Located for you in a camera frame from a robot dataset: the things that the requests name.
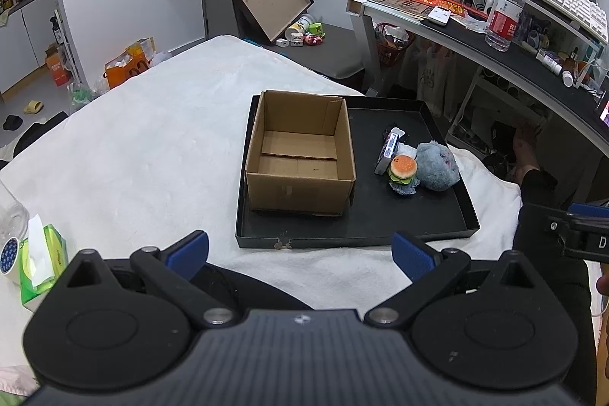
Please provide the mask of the grey plush toy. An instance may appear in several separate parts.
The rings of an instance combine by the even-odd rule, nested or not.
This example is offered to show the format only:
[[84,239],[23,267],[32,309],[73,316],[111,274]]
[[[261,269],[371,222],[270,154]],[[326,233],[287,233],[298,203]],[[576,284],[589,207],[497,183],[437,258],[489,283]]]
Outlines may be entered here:
[[436,141],[420,143],[416,153],[417,177],[434,192],[445,192],[461,180],[453,153]]

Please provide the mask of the hamburger plush toy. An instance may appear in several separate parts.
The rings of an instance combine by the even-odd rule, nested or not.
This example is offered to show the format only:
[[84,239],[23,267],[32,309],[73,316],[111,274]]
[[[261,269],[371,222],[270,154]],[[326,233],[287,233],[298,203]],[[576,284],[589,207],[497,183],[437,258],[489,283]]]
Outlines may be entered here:
[[387,170],[389,186],[393,192],[401,196],[414,195],[420,183],[417,170],[417,163],[413,158],[403,154],[395,156]]

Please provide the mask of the blue tissue pack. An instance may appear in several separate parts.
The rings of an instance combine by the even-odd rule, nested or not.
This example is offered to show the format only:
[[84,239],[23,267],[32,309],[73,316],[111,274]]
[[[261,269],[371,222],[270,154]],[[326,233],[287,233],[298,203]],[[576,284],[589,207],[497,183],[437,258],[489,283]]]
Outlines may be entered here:
[[384,141],[375,166],[375,175],[386,173],[391,160],[395,154],[397,143],[406,135],[400,128],[393,127],[384,134]]

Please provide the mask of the brown cardboard box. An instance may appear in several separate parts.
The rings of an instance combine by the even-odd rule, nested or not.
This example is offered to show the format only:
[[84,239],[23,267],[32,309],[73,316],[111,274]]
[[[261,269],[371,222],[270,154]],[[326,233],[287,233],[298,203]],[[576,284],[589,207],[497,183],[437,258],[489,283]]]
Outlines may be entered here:
[[254,210],[339,217],[356,167],[346,100],[267,90],[260,95],[245,178]]

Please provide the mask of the green tissue box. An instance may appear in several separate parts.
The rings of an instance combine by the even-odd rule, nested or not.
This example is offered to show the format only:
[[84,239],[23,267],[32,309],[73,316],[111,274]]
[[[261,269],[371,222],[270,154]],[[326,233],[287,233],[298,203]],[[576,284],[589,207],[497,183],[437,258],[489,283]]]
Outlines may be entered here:
[[56,228],[44,224],[39,215],[30,218],[18,257],[22,305],[34,312],[68,263],[66,241]]

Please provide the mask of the black desk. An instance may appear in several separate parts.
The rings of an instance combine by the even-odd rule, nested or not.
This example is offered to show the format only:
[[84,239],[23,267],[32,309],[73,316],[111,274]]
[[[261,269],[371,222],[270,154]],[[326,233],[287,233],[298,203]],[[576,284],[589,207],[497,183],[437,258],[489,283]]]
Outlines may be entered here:
[[608,153],[608,128],[596,114],[596,102],[590,94],[567,88],[540,62],[517,45],[505,53],[491,48],[481,34],[448,22],[440,27],[432,22],[419,21],[395,8],[371,0],[347,0],[361,61],[367,73],[367,95],[378,96],[388,85],[383,75],[377,51],[373,22],[389,22],[429,41],[439,43],[450,51],[484,67],[525,91],[576,129],[601,153]]

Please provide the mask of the yellow slipper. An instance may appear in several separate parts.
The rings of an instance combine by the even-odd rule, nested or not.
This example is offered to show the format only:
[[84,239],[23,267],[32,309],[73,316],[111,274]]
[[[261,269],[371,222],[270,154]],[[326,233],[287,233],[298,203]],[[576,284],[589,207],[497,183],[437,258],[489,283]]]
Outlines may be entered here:
[[43,104],[41,101],[37,101],[37,100],[31,100],[24,108],[23,113],[25,115],[37,115],[38,112],[40,112],[42,110],[42,108],[45,107],[45,104]]

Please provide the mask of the orange paper bag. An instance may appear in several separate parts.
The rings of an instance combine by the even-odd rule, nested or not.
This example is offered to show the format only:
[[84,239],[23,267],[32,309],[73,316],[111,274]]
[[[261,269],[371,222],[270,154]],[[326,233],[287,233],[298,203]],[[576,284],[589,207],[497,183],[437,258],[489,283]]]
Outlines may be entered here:
[[155,54],[156,47],[153,37],[140,38],[130,44],[122,54],[104,66],[104,77],[109,89],[114,89],[131,77],[147,71]]

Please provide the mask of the orange carton box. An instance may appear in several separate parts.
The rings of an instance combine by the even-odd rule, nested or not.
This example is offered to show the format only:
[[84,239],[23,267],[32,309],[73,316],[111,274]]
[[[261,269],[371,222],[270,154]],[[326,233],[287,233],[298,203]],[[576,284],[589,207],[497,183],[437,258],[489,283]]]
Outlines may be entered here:
[[56,86],[64,86],[64,84],[69,82],[71,73],[63,62],[58,44],[51,44],[45,51],[45,64]]

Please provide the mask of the grey low bench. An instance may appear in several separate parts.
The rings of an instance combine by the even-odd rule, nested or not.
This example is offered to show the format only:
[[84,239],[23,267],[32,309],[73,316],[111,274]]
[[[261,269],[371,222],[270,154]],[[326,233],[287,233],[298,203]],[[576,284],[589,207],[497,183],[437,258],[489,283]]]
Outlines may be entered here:
[[318,45],[303,47],[277,45],[267,49],[333,80],[346,80],[364,75],[355,34],[352,30],[323,25],[325,38]]

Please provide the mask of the clear water bottle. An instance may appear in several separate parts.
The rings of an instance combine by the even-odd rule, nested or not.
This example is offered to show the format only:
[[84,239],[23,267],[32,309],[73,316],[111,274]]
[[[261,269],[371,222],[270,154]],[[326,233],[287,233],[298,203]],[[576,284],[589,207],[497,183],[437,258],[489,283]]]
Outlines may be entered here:
[[485,41],[490,47],[501,53],[509,49],[524,7],[525,0],[493,1],[485,33]]

